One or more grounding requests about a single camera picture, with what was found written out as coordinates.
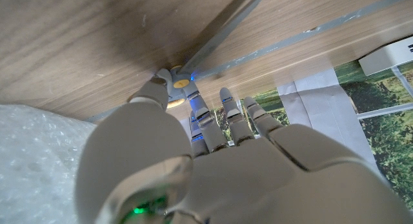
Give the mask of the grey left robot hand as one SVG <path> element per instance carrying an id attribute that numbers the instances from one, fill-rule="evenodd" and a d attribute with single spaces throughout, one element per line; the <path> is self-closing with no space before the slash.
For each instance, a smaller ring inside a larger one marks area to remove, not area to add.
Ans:
<path id="1" fill-rule="evenodd" d="M 162 68 L 88 138 L 77 171 L 81 223 L 411 223 L 386 179 L 341 143 L 281 125 L 253 99 L 236 107 L 230 147 L 205 109 L 194 149 L 166 112 L 172 75 Z"/>

